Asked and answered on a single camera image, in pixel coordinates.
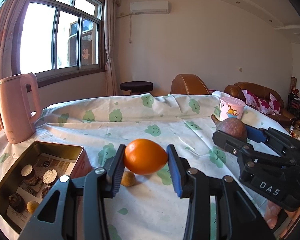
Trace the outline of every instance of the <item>cup lid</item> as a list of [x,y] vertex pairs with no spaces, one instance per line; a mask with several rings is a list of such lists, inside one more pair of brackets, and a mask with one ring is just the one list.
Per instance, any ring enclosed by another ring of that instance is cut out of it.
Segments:
[[222,98],[220,98],[220,100],[229,105],[236,105],[236,106],[245,106],[246,105],[245,102],[243,102],[242,100],[240,100],[238,98],[234,98],[234,97],[222,97]]

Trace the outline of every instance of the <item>pink floral cushion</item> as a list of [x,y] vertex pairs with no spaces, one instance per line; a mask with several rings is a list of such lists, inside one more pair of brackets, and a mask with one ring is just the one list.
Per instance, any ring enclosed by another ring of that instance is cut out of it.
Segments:
[[248,90],[242,89],[241,91],[243,92],[246,98],[246,105],[253,106],[256,109],[259,109],[258,98]]
[[280,114],[280,102],[271,93],[270,93],[269,105],[276,114]]
[[258,98],[259,112],[263,114],[275,114],[270,105],[264,99]]

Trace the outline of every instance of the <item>dried fruit ball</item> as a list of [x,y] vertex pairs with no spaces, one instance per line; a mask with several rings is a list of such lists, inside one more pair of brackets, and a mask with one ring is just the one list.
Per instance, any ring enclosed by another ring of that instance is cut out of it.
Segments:
[[29,201],[27,203],[27,210],[29,211],[30,214],[33,214],[38,206],[39,203],[37,201]]
[[121,185],[125,187],[131,187],[136,182],[136,176],[131,171],[125,171],[122,175]]

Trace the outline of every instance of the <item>leather armchair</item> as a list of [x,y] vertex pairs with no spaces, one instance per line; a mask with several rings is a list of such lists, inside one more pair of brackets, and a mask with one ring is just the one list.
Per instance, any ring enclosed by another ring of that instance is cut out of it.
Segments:
[[205,83],[194,74],[179,74],[171,84],[170,94],[175,95],[209,95]]
[[225,93],[246,102],[246,98],[244,97],[244,94],[241,91],[242,89],[249,90],[257,97],[264,98],[267,101],[270,100],[270,93],[273,94],[274,97],[280,102],[280,114],[266,114],[266,116],[277,121],[283,127],[290,127],[296,120],[296,117],[293,114],[284,109],[284,102],[281,99],[280,95],[270,88],[249,82],[238,82],[234,85],[227,86],[225,88]]

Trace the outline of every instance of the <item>window frame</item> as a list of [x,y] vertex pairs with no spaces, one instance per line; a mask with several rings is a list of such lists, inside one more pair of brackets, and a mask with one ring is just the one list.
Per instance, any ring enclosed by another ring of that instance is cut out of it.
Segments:
[[[13,35],[13,48],[12,49],[12,75],[20,74],[20,48],[21,48],[21,35],[23,30],[23,23],[25,20],[28,5],[30,3],[39,3],[47,6],[55,7],[55,16],[53,22],[52,30],[52,41],[51,41],[51,70],[35,73],[38,80],[38,87],[46,86],[55,82],[66,80],[69,78],[74,78],[77,76],[88,75],[92,73],[104,72],[105,71],[105,39],[104,39],[104,0],[93,0],[96,1],[98,6],[98,15],[95,17],[84,11],[81,11],[74,7],[75,0],[71,0],[70,5],[56,1],[56,0],[27,0],[22,12],[16,22],[15,31]],[[57,63],[57,33],[58,33],[58,22],[60,17],[60,12],[70,13],[72,15],[78,16],[78,30],[77,35],[77,63],[78,66],[58,68]],[[82,50],[81,50],[81,40],[82,40],[82,25],[83,19],[87,19],[97,25],[97,64],[92,65],[81,65],[82,60]]]

